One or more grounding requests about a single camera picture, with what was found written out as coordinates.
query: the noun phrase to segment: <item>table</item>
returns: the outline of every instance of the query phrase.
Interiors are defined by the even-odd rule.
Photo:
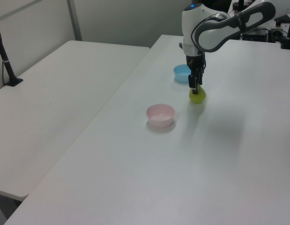
[[[158,39],[6,225],[290,225],[290,51],[228,41],[194,105],[182,40]],[[172,126],[147,124],[156,103]]]
[[[0,90],[0,194],[22,201],[148,48],[70,41]]]

